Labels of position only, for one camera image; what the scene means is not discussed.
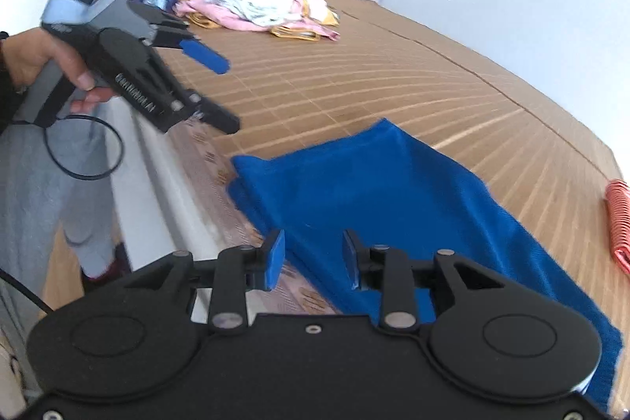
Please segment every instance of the gray pants leg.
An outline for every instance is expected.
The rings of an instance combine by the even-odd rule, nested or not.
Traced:
[[[48,129],[48,141],[59,162],[74,172],[94,174],[107,168],[100,125],[57,122]],[[80,258],[98,255],[111,262],[112,217],[109,181],[83,182],[65,175],[46,152],[42,129],[12,126],[0,136],[0,268],[34,293],[42,293],[61,221]],[[24,345],[38,315],[36,306],[0,281],[0,326],[31,389],[37,384]]]

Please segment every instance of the bamboo mat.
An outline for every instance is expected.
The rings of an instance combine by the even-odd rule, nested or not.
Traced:
[[[241,116],[214,133],[225,155],[275,157],[387,118],[476,173],[630,341],[630,281],[609,257],[604,201],[620,177],[610,149],[575,118],[496,63],[365,0],[327,0],[341,41],[316,43],[198,29],[232,70],[216,76],[163,57],[184,82]],[[630,359],[612,412],[630,407]]]

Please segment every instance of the red coiled object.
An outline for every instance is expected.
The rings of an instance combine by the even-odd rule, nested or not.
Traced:
[[[606,187],[612,258],[630,274],[630,187],[612,180]]]

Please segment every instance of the hand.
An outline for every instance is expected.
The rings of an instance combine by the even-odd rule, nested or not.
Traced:
[[[94,77],[76,50],[41,28],[7,38],[2,41],[0,51],[4,56],[6,69],[18,88],[35,82],[43,66],[54,59],[71,83],[89,92],[83,100],[72,102],[72,113],[89,113],[97,103],[107,102],[113,97],[114,93],[110,88],[94,87]]]

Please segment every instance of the red shoe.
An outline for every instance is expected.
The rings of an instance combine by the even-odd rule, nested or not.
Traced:
[[[87,294],[130,273],[131,268],[127,258],[127,250],[125,249],[125,244],[121,242],[114,250],[114,262],[111,263],[109,268],[103,272],[103,274],[97,276],[96,278],[90,278],[83,272],[83,270],[81,270],[81,283],[83,285],[83,291]]]

